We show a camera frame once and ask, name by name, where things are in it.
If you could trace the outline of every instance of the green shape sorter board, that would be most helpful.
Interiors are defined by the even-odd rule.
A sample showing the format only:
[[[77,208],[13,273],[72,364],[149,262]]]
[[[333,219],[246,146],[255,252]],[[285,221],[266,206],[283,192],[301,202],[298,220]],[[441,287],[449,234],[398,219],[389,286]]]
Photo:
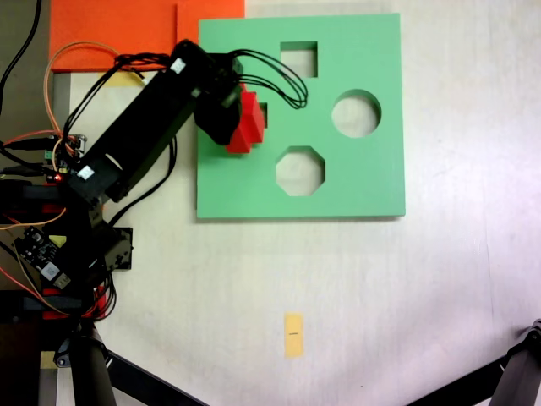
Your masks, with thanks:
[[[405,214],[402,138],[402,72],[399,14],[200,22],[207,52],[248,48],[280,59],[287,43],[317,44],[317,77],[303,78],[308,106],[290,108],[277,94],[256,86],[267,103],[265,141],[235,156],[198,136],[199,218],[377,217]],[[275,81],[275,72],[241,58],[245,74]],[[341,95],[373,95],[380,123],[363,138],[348,138],[331,119]],[[276,182],[276,164],[287,151],[310,147],[325,161],[325,182],[309,196],[290,196]]]

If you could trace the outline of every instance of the black circuit board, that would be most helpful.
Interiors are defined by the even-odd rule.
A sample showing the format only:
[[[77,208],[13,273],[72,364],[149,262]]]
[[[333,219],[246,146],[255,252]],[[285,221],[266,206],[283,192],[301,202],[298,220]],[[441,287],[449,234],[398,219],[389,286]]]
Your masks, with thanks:
[[[17,239],[17,251],[22,258],[31,264],[39,272],[49,262],[54,262],[58,247],[51,242],[40,230],[30,227],[25,231],[23,239]]]

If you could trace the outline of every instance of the white surface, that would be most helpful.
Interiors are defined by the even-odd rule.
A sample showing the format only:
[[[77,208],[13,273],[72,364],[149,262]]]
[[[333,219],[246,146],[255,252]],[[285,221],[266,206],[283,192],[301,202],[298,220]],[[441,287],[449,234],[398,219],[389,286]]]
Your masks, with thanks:
[[[173,176],[120,223],[134,269],[116,273],[117,310],[98,326],[109,348],[213,406],[401,406],[541,316],[541,3],[247,7],[367,12],[402,14],[407,215],[196,222],[190,121]],[[93,81],[73,79],[72,106]],[[106,88],[77,128],[96,137],[135,91]],[[163,156],[131,198],[165,171]],[[286,311],[304,314],[300,359],[284,358]],[[68,391],[62,380],[58,404]]]

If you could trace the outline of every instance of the orange paper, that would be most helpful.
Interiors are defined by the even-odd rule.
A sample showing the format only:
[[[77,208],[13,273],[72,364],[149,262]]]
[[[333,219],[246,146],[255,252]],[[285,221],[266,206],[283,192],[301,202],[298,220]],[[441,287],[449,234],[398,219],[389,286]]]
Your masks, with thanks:
[[[49,58],[73,41],[98,41],[120,53],[171,53],[183,38],[197,41],[200,19],[244,17],[244,0],[51,0]],[[64,53],[54,72],[100,72],[109,52],[81,47]]]

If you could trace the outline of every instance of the red shape block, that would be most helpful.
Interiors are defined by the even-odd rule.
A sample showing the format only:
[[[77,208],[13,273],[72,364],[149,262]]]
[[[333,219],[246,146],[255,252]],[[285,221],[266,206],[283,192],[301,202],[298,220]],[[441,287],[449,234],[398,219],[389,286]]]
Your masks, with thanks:
[[[231,142],[226,146],[230,154],[249,154],[252,144],[260,144],[265,136],[265,116],[257,101],[257,95],[250,91],[241,94],[243,114],[233,133]]]

